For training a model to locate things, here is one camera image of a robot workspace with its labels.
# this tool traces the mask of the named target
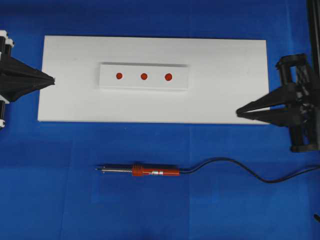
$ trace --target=red circle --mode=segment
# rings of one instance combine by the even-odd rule
[[[115,77],[116,77],[117,79],[122,79],[123,75],[122,75],[121,72],[118,72],[118,73],[115,75]]]
[[[142,73],[141,74],[141,79],[142,80],[146,80],[148,78],[148,74],[146,74],[146,73]]]
[[[170,81],[172,79],[172,74],[171,73],[167,73],[165,76],[164,76],[165,80],[167,81]]]

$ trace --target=white board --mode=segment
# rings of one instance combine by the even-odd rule
[[[101,64],[188,68],[187,91],[102,89]],[[265,40],[46,36],[39,121],[254,124],[236,109],[269,92]]]

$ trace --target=power cord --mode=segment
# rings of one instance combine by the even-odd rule
[[[238,165],[239,167],[243,168],[244,170],[246,170],[247,172],[249,172],[252,176],[254,176],[255,178],[257,178],[258,180],[260,180],[263,183],[266,184],[276,184],[276,183],[281,183],[284,182],[286,180],[289,180],[291,178],[297,177],[301,174],[305,174],[314,170],[318,170],[320,169],[320,165],[315,165],[314,167],[311,167],[309,169],[306,170],[298,170],[294,173],[291,173],[287,176],[284,177],[280,177],[278,179],[273,179],[273,180],[267,180],[262,178],[261,176],[259,176],[258,174],[256,174],[254,171],[252,171],[250,168],[248,168],[247,166],[245,166],[244,164],[242,164],[241,162],[234,160],[232,158],[228,158],[228,157],[213,157],[213,158],[209,158],[208,160],[206,160],[205,162],[193,167],[193,168],[188,168],[188,169],[180,169],[180,174],[192,174],[194,172],[196,172],[197,170],[199,170],[200,168],[202,168],[203,166],[210,164],[210,163],[215,163],[215,162],[229,162],[229,163],[233,163]]]

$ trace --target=blue surface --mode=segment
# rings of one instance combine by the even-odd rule
[[[38,69],[44,35],[264,39],[271,90],[280,85],[274,65],[281,56],[311,53],[304,0],[11,0],[1,3],[0,29],[16,42],[12,56]],[[276,178],[318,163],[318,152],[289,151],[285,128],[45,123],[37,122],[38,102],[35,92],[6,111],[0,239],[320,237],[313,219],[320,213],[319,172],[264,184],[230,163],[178,178],[93,171],[101,163],[188,167],[226,156]]]

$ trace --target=red soldering iron handle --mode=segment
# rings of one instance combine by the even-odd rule
[[[154,176],[179,176],[179,169],[165,169],[165,168],[144,168],[141,165],[132,166],[132,175],[135,177],[142,177],[144,175]]]

